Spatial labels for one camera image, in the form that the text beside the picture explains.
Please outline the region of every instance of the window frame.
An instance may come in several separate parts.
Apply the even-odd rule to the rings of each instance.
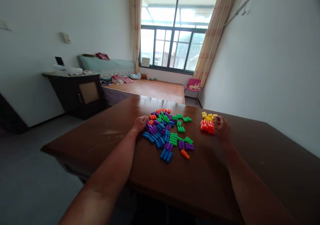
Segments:
[[[204,29],[204,28],[190,28],[190,27],[175,27],[176,17],[177,17],[177,10],[178,10],[178,2],[179,2],[179,0],[176,1],[176,5],[175,5],[173,26],[141,25],[141,29],[154,30],[154,41],[153,41],[153,60],[152,60],[152,65],[150,65],[149,67],[145,67],[145,66],[141,66],[141,39],[140,39],[140,49],[139,49],[139,58],[138,58],[139,59],[139,67],[145,67],[145,68],[151,68],[151,69],[157,69],[157,70],[164,70],[164,71],[171,71],[171,72],[190,74],[190,75],[194,74],[194,71],[186,70],[186,65],[187,65],[187,62],[188,62],[188,56],[189,56],[190,46],[192,44],[193,34],[194,33],[205,34],[207,32],[207,29]],[[169,56],[168,56],[167,66],[156,66],[156,65],[154,65],[155,53],[156,53],[157,30],[171,30],[171,39],[170,39],[170,47],[169,47],[169,52],[168,52]],[[170,54],[172,54],[172,47],[173,47],[173,43],[174,43],[174,33],[175,33],[175,31],[189,31],[189,32],[191,32],[190,40],[189,40],[189,44],[188,44],[187,56],[186,56],[186,59],[185,59],[185,62],[184,62],[183,69],[169,67],[170,66],[170,61],[171,61],[171,55]]]

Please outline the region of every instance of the wooden cabinet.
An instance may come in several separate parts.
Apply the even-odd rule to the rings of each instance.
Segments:
[[[88,119],[106,107],[99,75],[47,76],[66,114]]]

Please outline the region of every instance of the pink chair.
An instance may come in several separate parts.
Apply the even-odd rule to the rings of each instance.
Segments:
[[[201,80],[190,78],[189,81],[188,81],[188,84],[187,84],[186,88],[184,89],[184,92],[186,92],[186,89],[188,89],[188,90],[190,90],[190,91],[196,91],[196,92],[198,92],[196,104],[198,104],[198,95],[199,95],[200,89],[197,89],[197,90],[190,89],[189,86],[190,86],[190,85],[195,85],[195,84],[198,84],[198,83],[201,83]]]

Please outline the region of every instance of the forearm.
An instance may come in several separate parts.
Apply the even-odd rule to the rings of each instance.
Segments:
[[[222,142],[233,190],[246,224],[296,224],[231,143]]]
[[[93,173],[59,224],[107,224],[128,180],[138,131],[131,129]]]

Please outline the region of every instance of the white wall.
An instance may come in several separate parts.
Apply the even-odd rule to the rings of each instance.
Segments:
[[[140,67],[140,72],[145,73],[147,75],[155,76],[157,80],[183,84],[184,87],[188,84],[189,79],[193,77],[192,75],[156,70],[156,69],[145,68],[145,67]],[[186,90],[185,95],[190,97],[197,97],[196,92],[192,92],[188,90]]]
[[[320,0],[247,10],[224,30],[201,104],[265,121],[320,157]]]
[[[83,53],[133,59],[129,8],[129,0],[0,0],[0,17],[12,27],[0,29],[0,92],[28,126],[64,113],[41,76],[55,56],[73,67]]]

